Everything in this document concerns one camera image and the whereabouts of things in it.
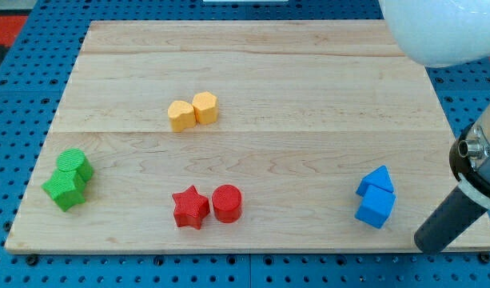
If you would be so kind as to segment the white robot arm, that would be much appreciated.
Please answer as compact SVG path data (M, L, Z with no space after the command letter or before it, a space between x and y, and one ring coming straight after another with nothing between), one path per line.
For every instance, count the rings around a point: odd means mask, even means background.
M380 0L392 36L414 62L444 68L490 56L490 0ZM490 104L465 133L460 157L490 184Z

